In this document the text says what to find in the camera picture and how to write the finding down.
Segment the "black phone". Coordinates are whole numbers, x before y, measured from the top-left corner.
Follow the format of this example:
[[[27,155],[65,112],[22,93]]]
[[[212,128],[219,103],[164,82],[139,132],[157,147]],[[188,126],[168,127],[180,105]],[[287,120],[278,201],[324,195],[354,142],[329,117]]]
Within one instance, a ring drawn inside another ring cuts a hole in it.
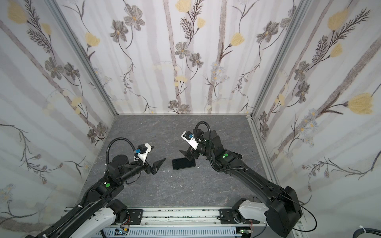
[[[173,170],[181,170],[193,168],[196,166],[195,160],[188,160],[187,158],[178,158],[172,160]]]

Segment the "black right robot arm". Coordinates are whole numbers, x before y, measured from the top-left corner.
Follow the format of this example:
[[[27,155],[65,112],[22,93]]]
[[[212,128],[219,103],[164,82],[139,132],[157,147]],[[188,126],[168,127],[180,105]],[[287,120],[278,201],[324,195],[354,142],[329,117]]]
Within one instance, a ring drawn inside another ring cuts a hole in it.
[[[295,229],[304,207],[293,188],[281,187],[255,172],[243,162],[241,154],[224,148],[216,131],[185,131],[181,138],[189,145],[181,152],[188,160],[206,157],[216,172],[236,178],[259,196],[260,202],[242,199],[235,204],[233,210],[239,218],[265,222],[283,238]]]

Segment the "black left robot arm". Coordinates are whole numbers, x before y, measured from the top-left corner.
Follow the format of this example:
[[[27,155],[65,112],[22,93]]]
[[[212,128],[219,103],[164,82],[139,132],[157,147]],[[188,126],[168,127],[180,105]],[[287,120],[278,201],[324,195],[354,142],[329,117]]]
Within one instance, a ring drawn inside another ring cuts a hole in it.
[[[112,145],[117,141],[125,141],[132,148],[133,161],[130,162],[126,155],[109,158]],[[140,174],[142,171],[147,174],[156,174],[165,158],[150,165],[147,162],[147,156],[154,146],[150,144],[141,144],[138,148],[130,140],[124,137],[113,139],[106,149],[106,170],[104,176],[92,185],[83,195],[78,205],[72,208],[55,224],[40,232],[37,238],[69,238],[76,232],[88,219],[98,210],[108,205],[124,189],[124,183]]]

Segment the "small green circuit board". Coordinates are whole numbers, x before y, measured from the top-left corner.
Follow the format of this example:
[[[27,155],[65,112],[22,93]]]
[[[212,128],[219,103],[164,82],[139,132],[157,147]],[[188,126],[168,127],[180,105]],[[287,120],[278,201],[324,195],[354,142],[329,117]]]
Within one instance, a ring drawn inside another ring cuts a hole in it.
[[[127,236],[128,232],[122,229],[115,229],[114,236]]]

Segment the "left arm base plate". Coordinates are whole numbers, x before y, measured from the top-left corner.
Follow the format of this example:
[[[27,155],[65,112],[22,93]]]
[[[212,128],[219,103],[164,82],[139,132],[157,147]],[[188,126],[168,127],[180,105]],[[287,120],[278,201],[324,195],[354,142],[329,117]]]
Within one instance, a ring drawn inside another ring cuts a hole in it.
[[[123,209],[116,216],[115,223],[119,225],[140,225],[143,209]]]

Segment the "aluminium mounting rail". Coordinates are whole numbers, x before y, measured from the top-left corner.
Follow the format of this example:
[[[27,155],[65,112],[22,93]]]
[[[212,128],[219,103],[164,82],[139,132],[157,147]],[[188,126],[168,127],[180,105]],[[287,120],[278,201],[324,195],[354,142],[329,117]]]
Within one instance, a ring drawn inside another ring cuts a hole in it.
[[[128,209],[122,202],[116,201],[111,205],[101,208],[93,214],[71,237],[85,238],[93,235],[102,229],[109,227],[115,223],[116,216],[123,209]],[[222,227],[227,226],[221,224],[217,219],[219,209],[212,207],[195,207],[195,208],[148,208],[143,209],[143,216],[140,225],[128,225],[135,227]]]

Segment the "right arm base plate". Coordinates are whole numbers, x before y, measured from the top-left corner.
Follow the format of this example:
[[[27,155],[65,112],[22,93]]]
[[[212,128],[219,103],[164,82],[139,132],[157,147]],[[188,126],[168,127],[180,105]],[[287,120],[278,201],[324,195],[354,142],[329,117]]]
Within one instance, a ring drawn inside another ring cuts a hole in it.
[[[257,220],[245,219],[238,210],[231,208],[219,209],[219,216],[217,217],[223,225],[239,225],[239,224],[259,224]]]

